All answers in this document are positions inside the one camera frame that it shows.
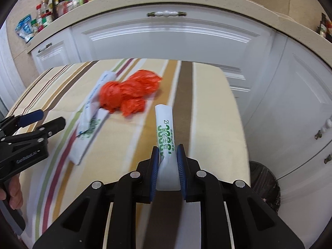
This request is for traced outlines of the person left hand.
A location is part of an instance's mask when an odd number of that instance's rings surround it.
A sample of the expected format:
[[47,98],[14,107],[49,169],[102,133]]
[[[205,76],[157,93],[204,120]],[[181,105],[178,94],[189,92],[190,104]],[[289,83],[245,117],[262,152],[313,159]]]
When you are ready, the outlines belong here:
[[10,196],[9,204],[11,209],[18,210],[23,205],[23,196],[20,184],[20,174],[15,175],[9,182],[8,192]]

